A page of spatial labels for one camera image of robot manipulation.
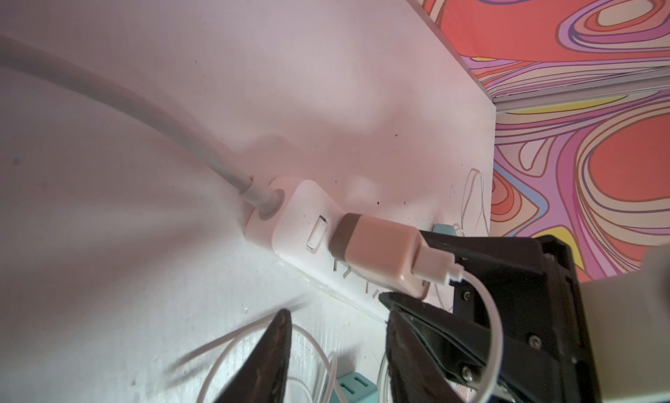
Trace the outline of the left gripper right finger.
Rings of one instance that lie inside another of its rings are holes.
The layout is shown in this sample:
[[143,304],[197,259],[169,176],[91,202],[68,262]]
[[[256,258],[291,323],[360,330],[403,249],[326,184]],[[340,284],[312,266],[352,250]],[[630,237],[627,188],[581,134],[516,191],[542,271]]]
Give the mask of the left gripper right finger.
[[462,402],[397,311],[389,314],[386,354],[393,402]]

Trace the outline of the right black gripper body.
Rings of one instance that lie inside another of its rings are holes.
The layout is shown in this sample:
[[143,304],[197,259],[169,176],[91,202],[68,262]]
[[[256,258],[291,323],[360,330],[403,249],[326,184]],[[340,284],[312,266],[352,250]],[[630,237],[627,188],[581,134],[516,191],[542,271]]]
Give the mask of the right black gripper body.
[[489,290],[511,294],[523,307],[518,387],[522,402],[601,400],[571,248],[552,235],[540,242],[540,267],[510,267],[459,258]]

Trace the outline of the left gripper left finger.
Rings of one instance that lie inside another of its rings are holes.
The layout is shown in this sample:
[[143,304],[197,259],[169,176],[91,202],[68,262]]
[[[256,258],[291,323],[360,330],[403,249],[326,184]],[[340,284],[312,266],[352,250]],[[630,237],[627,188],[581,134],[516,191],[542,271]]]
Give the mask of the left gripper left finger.
[[283,402],[291,357],[291,312],[282,309],[216,403]]

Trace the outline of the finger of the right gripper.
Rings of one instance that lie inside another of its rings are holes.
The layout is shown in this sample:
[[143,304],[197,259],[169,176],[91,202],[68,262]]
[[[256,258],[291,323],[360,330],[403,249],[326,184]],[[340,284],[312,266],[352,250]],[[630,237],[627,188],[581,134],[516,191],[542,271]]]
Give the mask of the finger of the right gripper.
[[540,267],[544,254],[540,242],[525,237],[455,237],[421,230],[429,246],[452,252],[470,262],[490,262],[510,267]]
[[[492,296],[505,339],[503,364],[490,400],[522,402],[517,373],[521,352],[516,349],[522,339],[523,302],[501,290],[495,290]],[[473,389],[480,386],[489,355],[490,328],[484,304],[475,291],[458,290],[453,312],[399,292],[384,293],[380,301],[408,321],[447,380]]]

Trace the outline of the teal USB charger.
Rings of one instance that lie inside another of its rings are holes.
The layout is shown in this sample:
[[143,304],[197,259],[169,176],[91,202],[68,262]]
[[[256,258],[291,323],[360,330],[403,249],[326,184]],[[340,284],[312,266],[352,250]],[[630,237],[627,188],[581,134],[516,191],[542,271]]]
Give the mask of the teal USB charger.
[[452,237],[457,236],[457,230],[455,226],[451,224],[436,223],[432,228],[432,232],[445,236],[452,236]]
[[349,373],[337,379],[343,396],[349,403],[378,403],[377,385],[360,373]]

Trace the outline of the white power strip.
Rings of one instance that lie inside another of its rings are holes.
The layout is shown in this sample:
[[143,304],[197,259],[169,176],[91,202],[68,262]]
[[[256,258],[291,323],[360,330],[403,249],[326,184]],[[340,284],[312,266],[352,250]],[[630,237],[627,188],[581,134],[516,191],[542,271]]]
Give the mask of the white power strip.
[[[315,181],[280,177],[270,184],[270,191],[276,200],[271,208],[252,213],[245,229],[247,239],[301,271],[322,291],[385,319],[388,311],[380,297],[393,291],[367,281],[329,251],[330,239],[348,213]],[[427,281],[429,290],[434,284],[462,280],[462,273],[453,253],[433,249],[428,243],[413,266],[413,274]]]

